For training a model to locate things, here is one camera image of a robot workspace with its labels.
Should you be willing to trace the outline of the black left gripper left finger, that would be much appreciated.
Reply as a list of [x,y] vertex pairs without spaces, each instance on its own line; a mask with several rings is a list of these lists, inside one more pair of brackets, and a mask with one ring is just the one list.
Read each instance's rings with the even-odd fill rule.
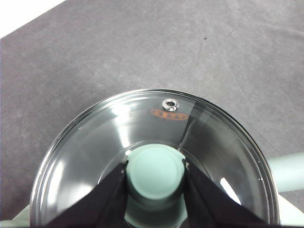
[[119,163],[87,195],[45,225],[46,228],[127,228],[127,162]]

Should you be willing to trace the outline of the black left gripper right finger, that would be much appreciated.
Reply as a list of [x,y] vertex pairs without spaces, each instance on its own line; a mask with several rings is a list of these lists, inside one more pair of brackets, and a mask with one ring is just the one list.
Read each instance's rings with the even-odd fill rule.
[[268,228],[267,222],[236,203],[192,162],[184,159],[183,194],[191,228]]

